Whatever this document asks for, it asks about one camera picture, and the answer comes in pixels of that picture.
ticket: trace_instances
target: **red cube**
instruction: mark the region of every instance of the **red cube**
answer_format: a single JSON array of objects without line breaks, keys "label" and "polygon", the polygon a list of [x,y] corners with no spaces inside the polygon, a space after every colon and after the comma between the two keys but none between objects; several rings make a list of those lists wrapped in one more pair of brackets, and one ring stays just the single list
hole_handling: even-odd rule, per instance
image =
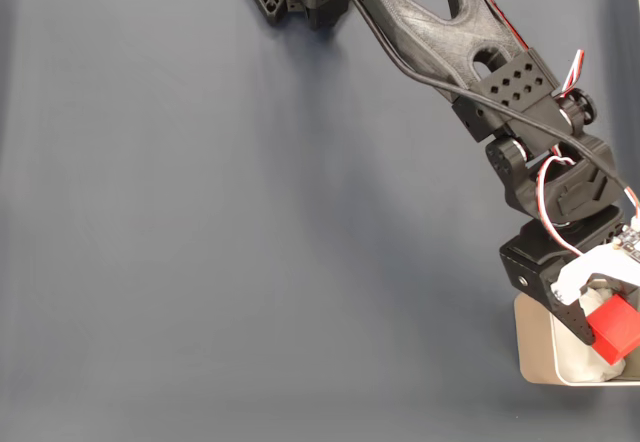
[{"label": "red cube", "polygon": [[596,342],[593,348],[610,365],[640,345],[640,313],[614,295],[587,317]]}]

